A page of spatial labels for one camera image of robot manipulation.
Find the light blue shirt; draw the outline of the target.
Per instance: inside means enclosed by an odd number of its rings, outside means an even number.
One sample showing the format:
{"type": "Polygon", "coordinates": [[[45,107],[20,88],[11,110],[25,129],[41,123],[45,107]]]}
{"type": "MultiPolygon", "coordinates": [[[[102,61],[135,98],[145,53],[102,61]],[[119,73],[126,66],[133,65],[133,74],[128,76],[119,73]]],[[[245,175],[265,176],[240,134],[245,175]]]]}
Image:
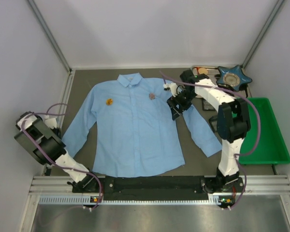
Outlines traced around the light blue shirt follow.
{"type": "Polygon", "coordinates": [[[155,176],[185,164],[176,122],[160,78],[139,73],[96,84],[63,135],[74,157],[97,126],[94,172],[113,177],[155,176]],[[149,99],[154,93],[156,98],[149,99]],[[107,99],[114,103],[106,105],[107,99]]]}

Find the round gold brooch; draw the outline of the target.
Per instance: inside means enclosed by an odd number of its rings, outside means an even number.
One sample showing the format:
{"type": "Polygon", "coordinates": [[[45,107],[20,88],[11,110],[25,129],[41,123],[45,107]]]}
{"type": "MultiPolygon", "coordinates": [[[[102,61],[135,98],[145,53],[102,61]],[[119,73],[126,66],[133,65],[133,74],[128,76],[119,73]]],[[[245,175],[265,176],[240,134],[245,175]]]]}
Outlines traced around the round gold brooch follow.
{"type": "Polygon", "coordinates": [[[114,103],[113,99],[107,99],[106,100],[106,105],[110,106],[114,103]]]}

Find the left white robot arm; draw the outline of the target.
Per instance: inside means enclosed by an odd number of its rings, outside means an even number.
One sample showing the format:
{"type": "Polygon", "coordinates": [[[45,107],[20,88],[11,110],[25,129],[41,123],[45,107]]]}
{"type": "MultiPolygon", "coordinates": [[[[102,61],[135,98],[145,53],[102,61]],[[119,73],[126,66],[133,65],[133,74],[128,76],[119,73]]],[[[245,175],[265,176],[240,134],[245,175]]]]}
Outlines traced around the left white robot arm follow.
{"type": "Polygon", "coordinates": [[[73,193],[102,193],[97,176],[72,158],[60,139],[57,122],[46,124],[42,114],[25,112],[16,121],[19,133],[14,139],[41,165],[53,165],[62,169],[72,179],[68,182],[73,193]]]}

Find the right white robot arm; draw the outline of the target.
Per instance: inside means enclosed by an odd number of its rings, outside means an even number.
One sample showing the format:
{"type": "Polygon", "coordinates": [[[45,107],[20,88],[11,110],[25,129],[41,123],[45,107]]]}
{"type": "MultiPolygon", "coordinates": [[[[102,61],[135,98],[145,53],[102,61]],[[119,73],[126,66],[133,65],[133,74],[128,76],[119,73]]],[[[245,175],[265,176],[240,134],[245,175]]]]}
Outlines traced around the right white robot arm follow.
{"type": "Polygon", "coordinates": [[[163,84],[164,90],[172,94],[167,103],[173,120],[188,110],[192,99],[197,95],[217,111],[216,129],[222,139],[221,160],[216,177],[213,180],[204,179],[203,189],[208,193],[232,189],[239,181],[238,154],[251,128],[247,102],[219,89],[206,74],[195,76],[192,70],[186,70],[182,72],[180,79],[163,84]]]}

